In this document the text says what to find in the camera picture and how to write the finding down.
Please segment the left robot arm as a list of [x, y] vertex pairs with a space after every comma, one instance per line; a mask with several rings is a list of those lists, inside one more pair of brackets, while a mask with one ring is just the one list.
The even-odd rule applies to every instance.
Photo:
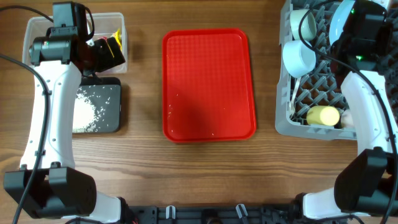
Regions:
[[75, 169], [72, 149], [81, 80], [124, 63], [120, 45], [112, 37], [93, 38], [93, 16], [80, 3], [54, 3], [50, 21], [30, 46], [25, 66], [36, 85], [29, 140], [19, 169], [4, 175], [4, 190], [18, 204], [14, 221], [26, 212], [67, 223], [136, 223], [123, 198], [97, 191], [94, 178]]

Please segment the white rice pile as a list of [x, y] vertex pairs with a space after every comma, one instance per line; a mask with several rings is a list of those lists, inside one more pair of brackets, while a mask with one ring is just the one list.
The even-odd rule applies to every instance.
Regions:
[[96, 85], [84, 85], [78, 88], [73, 114], [73, 133], [97, 133], [100, 123], [105, 120], [106, 107], [110, 97], [100, 95]]

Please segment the light blue bowl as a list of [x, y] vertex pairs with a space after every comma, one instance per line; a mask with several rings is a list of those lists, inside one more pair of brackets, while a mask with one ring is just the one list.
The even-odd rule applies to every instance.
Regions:
[[282, 49], [284, 66], [294, 78], [310, 73], [317, 62], [315, 52], [305, 44], [308, 44], [308, 41], [293, 40], [287, 42]]

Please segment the red snack wrapper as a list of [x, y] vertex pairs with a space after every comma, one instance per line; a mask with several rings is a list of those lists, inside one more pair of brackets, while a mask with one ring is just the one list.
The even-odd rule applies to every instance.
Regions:
[[102, 37], [98, 37], [96, 41], [103, 40], [103, 41], [105, 41], [105, 42], [106, 42], [106, 41], [107, 41], [107, 39], [108, 39], [107, 37], [105, 37], [105, 36], [102, 36]]

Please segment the white plastic fork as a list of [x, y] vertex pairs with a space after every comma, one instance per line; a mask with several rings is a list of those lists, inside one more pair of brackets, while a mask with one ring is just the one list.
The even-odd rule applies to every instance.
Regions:
[[300, 87], [300, 82], [301, 82], [301, 78], [297, 78], [296, 82], [295, 82], [294, 90], [292, 93], [292, 97], [290, 99], [290, 104], [289, 104], [289, 117], [290, 118], [293, 118], [293, 116], [295, 114], [295, 99], [296, 99], [297, 92]]

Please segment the yellow plastic cup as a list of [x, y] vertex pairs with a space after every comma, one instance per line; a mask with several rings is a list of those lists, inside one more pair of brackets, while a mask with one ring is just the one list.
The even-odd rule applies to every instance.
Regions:
[[334, 126], [339, 122], [340, 114], [333, 106], [314, 106], [307, 112], [306, 120], [308, 124]]

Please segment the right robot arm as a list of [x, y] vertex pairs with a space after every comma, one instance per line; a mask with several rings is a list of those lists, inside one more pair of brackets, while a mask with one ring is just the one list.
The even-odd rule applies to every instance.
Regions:
[[397, 215], [397, 124], [386, 93], [383, 59], [394, 25], [390, 1], [341, 1], [330, 34], [331, 71], [353, 117], [357, 157], [331, 189], [301, 195], [303, 217], [325, 221]]

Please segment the pink plastic cup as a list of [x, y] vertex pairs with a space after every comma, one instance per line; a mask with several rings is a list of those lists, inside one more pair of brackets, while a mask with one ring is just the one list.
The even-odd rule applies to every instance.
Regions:
[[340, 117], [342, 128], [354, 128], [353, 116], [350, 110], [345, 110]]

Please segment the light blue plate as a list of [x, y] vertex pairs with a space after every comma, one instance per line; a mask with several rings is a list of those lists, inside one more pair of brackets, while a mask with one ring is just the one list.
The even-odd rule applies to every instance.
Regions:
[[334, 12], [329, 28], [330, 45], [333, 45], [333, 43], [340, 38], [354, 3], [355, 0], [344, 0]]

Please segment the yellow snack wrapper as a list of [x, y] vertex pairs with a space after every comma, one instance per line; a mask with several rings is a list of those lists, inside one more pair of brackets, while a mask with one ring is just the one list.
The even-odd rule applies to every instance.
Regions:
[[123, 45], [122, 45], [122, 37], [121, 37], [121, 30], [118, 29], [115, 33], [112, 34], [112, 37], [115, 38], [116, 42], [119, 45], [120, 50], [122, 50]]

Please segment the mint green bowl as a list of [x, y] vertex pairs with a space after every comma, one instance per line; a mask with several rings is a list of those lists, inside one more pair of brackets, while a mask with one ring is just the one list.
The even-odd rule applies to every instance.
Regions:
[[316, 37], [317, 25], [313, 14], [310, 12], [306, 17], [304, 15], [308, 12], [308, 9], [293, 10], [290, 13], [290, 28], [294, 40], [299, 40], [299, 25], [302, 19], [301, 33], [304, 40], [311, 41]]

